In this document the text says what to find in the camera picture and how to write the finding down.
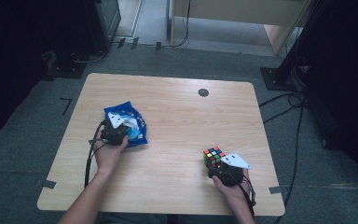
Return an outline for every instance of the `rubik's cube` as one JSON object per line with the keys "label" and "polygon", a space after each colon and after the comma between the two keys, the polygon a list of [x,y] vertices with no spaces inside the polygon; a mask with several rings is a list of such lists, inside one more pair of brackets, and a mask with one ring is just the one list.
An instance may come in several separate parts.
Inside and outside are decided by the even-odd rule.
{"label": "rubik's cube", "polygon": [[211,147],[203,151],[203,159],[206,167],[217,168],[222,164],[222,157],[226,154],[219,147]]}

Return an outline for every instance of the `hole in table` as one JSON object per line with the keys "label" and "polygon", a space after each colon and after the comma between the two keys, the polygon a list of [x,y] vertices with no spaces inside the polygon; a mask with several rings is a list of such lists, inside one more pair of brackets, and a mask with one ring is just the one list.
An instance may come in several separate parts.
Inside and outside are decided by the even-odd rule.
{"label": "hole in table", "polygon": [[200,89],[199,90],[199,95],[202,96],[202,97],[206,97],[206,96],[209,95],[209,92],[206,89]]}

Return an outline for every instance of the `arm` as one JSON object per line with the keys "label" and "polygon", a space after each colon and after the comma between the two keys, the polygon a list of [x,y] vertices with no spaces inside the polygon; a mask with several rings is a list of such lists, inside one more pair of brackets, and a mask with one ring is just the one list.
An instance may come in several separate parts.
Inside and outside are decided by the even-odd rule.
{"label": "arm", "polygon": [[[247,169],[243,169],[243,174],[249,178],[249,173]],[[237,218],[240,224],[254,224],[255,221],[252,217],[252,213],[249,210],[248,203],[243,196],[243,193],[238,186],[226,187],[220,181],[217,176],[212,176],[212,180],[216,187],[223,193],[225,196],[228,207],[231,209],[234,216]],[[242,187],[249,195],[249,185],[246,182],[241,183]]]}
{"label": "arm", "polygon": [[[97,174],[62,216],[59,223],[79,224],[95,222],[110,178],[117,167],[121,152],[127,144],[128,136],[124,138],[121,146],[105,145],[95,153],[98,164]],[[93,150],[101,145],[101,142],[95,143]]]}

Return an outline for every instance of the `cable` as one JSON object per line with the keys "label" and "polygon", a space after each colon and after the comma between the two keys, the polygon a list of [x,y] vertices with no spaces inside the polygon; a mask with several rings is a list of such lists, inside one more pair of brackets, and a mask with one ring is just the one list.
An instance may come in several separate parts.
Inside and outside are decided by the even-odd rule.
{"label": "cable", "polygon": [[291,93],[285,93],[285,94],[282,94],[282,95],[275,96],[274,98],[269,99],[266,102],[260,104],[258,107],[262,107],[262,106],[264,106],[264,105],[266,105],[268,103],[271,103],[271,102],[273,102],[275,100],[278,100],[279,98],[281,98],[283,96],[289,96],[289,95],[293,95],[293,94],[296,94],[296,93],[299,93],[299,91],[294,91],[294,92],[291,92]]}
{"label": "cable", "polygon": [[[188,7],[187,7],[187,16],[186,16],[186,24],[185,24],[185,17],[182,18],[182,22],[184,24],[184,27],[186,29],[186,35],[184,37],[184,39],[182,40],[182,42],[178,45],[175,46],[161,46],[162,48],[178,48],[181,47],[185,44],[185,42],[188,40],[188,18],[190,16],[190,5],[191,5],[191,0],[188,1]],[[115,44],[119,44],[120,42],[112,42],[112,46]],[[155,47],[156,45],[151,45],[151,44],[137,44],[137,45],[141,45],[141,46],[148,46],[148,47]]]}
{"label": "cable", "polygon": [[103,126],[104,124],[106,123],[106,119],[104,119],[103,121],[101,121],[101,123],[98,125],[97,127],[97,130],[95,130],[95,134],[94,134],[94,137],[92,138],[92,140],[90,140],[90,148],[89,148],[89,156],[87,158],[87,163],[86,163],[86,173],[85,173],[85,176],[84,176],[84,188],[89,184],[89,178],[90,178],[90,167],[91,167],[91,159],[92,159],[92,156],[91,153],[92,153],[92,149],[94,148],[94,144],[95,142],[97,141],[97,135],[98,135],[98,132],[100,131],[101,129],[101,126]]}
{"label": "cable", "polygon": [[187,17],[186,17],[186,26],[185,26],[185,29],[186,29],[186,35],[185,37],[183,38],[182,42],[179,44],[179,45],[176,45],[176,46],[171,46],[172,48],[178,48],[178,47],[181,47],[182,45],[185,44],[185,42],[188,40],[188,17],[190,16],[190,5],[191,5],[191,0],[188,0],[188,8],[187,8]]}
{"label": "cable", "polygon": [[[230,172],[227,172],[228,174],[229,174],[229,176],[235,181],[235,183],[238,185],[238,187],[240,187],[240,189],[241,189],[241,191],[242,191],[242,193],[243,193],[243,196],[245,197],[245,200],[246,200],[246,202],[248,203],[248,206],[249,206],[249,210],[251,211],[251,214],[252,214],[252,216],[254,216],[255,215],[255,211],[254,211],[254,209],[253,209],[253,206],[255,205],[255,197],[254,197],[254,194],[253,194],[253,187],[250,187],[250,189],[252,190],[252,201],[251,201],[251,199],[249,198],[249,195],[248,195],[248,193],[246,192],[246,190],[243,188],[243,186],[241,185],[241,183],[239,183],[238,181],[237,181],[237,179],[230,173]],[[250,183],[250,180],[245,176],[245,178],[246,178],[246,182],[250,185],[250,186],[252,186],[251,185],[251,183]]]}
{"label": "cable", "polygon": [[103,53],[103,55],[101,55],[99,58],[95,59],[95,60],[90,60],[90,61],[80,61],[80,60],[74,60],[74,63],[96,63],[98,61],[101,60],[101,58],[103,58],[103,56],[106,54],[106,52]]}
{"label": "cable", "polygon": [[[293,175],[292,175],[292,181],[289,185],[289,191],[287,192],[287,196],[286,198],[284,199],[284,206],[286,207],[288,201],[289,201],[289,198],[290,198],[290,195],[292,193],[292,189],[293,189],[293,185],[295,184],[295,179],[296,179],[296,171],[297,171],[297,162],[298,162],[298,137],[299,137],[299,133],[300,133],[300,126],[301,126],[301,120],[302,120],[302,115],[303,115],[303,111],[304,111],[304,106],[305,105],[302,105],[301,106],[301,111],[300,111],[300,117],[299,117],[299,120],[298,120],[298,125],[297,125],[297,130],[296,130],[296,150],[295,150],[295,165],[294,165],[294,170],[293,170]],[[275,224],[277,224],[280,220],[281,220],[282,217],[278,217],[276,220],[275,220]]]}
{"label": "cable", "polygon": [[100,147],[98,147],[97,149],[95,149],[94,153],[92,153],[91,158],[94,157],[95,153],[97,153],[98,150],[100,150],[101,147],[104,147],[106,145],[106,143],[104,143],[103,145],[101,145]]}
{"label": "cable", "polygon": [[[277,115],[272,116],[270,119],[264,120],[264,121],[263,121],[263,124],[266,124],[266,123],[268,123],[269,121],[271,121],[271,120],[273,120],[273,119],[276,119],[277,117],[279,117],[279,116],[281,116],[281,115],[286,114],[287,112],[289,112],[289,111],[292,110],[292,109],[302,107],[303,104],[304,104],[304,100],[297,96],[297,94],[299,94],[299,93],[301,93],[301,92],[295,91],[295,92],[292,92],[292,93],[282,94],[282,95],[276,96],[276,97],[274,97],[274,98],[272,98],[272,99],[270,99],[270,100],[267,100],[265,103],[261,104],[259,107],[264,106],[264,105],[266,105],[266,104],[268,104],[268,103],[270,103],[270,102],[273,102],[273,101],[275,101],[275,100],[277,100],[277,99],[279,99],[279,98],[281,98],[281,97],[283,97],[283,96],[288,96],[287,102],[288,102],[289,105],[291,106],[290,108],[286,109],[285,111],[283,111],[283,112],[281,112],[281,113],[279,113],[279,114],[277,114]],[[292,101],[291,101],[292,97],[297,98],[297,100],[298,100],[300,103],[298,103],[298,104],[293,104]]]}

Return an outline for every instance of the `gray carpet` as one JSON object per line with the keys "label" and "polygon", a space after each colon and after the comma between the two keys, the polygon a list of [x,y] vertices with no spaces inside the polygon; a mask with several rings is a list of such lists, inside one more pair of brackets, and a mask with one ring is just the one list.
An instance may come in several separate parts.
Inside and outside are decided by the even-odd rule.
{"label": "gray carpet", "polygon": [[[191,49],[113,46],[97,63],[89,63],[81,79],[40,81],[0,131],[0,223],[55,223],[61,212],[40,211],[36,202],[54,160],[85,78],[90,73],[187,77],[247,81],[259,103],[286,93],[267,91],[259,67],[278,67],[282,59]],[[73,99],[65,111],[67,101]],[[290,105],[286,98],[261,107],[268,119]],[[289,186],[296,158],[300,109],[266,124],[279,182]],[[358,223],[358,165],[341,151],[322,148],[312,114],[306,108],[298,142],[296,180],[280,223]],[[274,223],[276,217],[255,217]]]}

